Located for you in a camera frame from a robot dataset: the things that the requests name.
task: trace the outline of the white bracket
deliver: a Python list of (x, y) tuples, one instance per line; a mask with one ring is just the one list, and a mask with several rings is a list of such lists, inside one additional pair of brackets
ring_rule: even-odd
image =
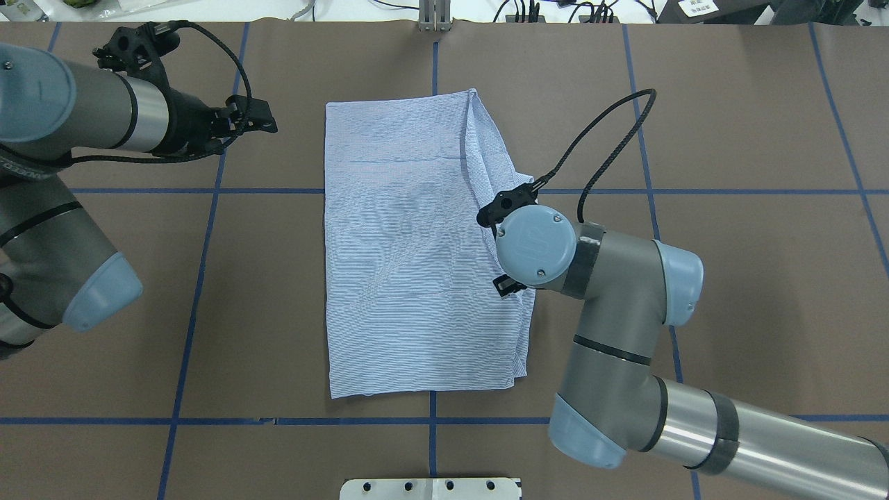
[(451, 31), (451, 0), (420, 0), (420, 31)]
[(522, 500), (521, 485), (511, 478), (349, 480), (340, 500)]

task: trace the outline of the folded cloth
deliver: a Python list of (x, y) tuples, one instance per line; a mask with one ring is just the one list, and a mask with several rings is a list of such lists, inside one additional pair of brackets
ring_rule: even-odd
[(331, 396), (506, 389), (525, 376), (534, 291), (501, 299), (479, 207), (516, 173), (475, 89), (327, 104)]

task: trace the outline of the robotic arm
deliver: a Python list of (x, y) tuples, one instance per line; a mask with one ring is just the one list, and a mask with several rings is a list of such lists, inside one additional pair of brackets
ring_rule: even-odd
[[(161, 57), (179, 45), (176, 30), (183, 27), (204, 33), (232, 58), (246, 97), (210, 108), (170, 87)], [(277, 132), (237, 57), (197, 24), (118, 28), (93, 54), (99, 69), (0, 44), (0, 248), (9, 258), (0, 264), (0, 359), (59, 323), (88, 330), (142, 291), (58, 172), (91, 160), (181, 163), (221, 154), (245, 132)], [(157, 158), (74, 158), (74, 147)]]
[(649, 373), (661, 326), (683, 325), (701, 294), (697, 255), (571, 223), (525, 193), (499, 193), (479, 221), (502, 220), (501, 294), (524, 285), (585, 302), (549, 424), (556, 448), (606, 469), (634, 449), (792, 495), (886, 500), (885, 445)]

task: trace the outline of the gray cable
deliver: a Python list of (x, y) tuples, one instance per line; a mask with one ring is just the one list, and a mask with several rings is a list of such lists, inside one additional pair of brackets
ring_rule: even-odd
[(294, 15), (290, 16), (290, 20), (297, 20), (302, 16), (312, 12), (312, 9), (315, 7), (316, 0), (308, 0), (308, 5), (306, 5), (301, 11), (296, 12)]

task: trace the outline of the towel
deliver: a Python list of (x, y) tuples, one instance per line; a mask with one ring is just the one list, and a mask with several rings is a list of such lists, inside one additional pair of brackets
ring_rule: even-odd
[(516, 173), (475, 89), (327, 104), (331, 397), (506, 389), (525, 376), (534, 291), (501, 299), (476, 223)]

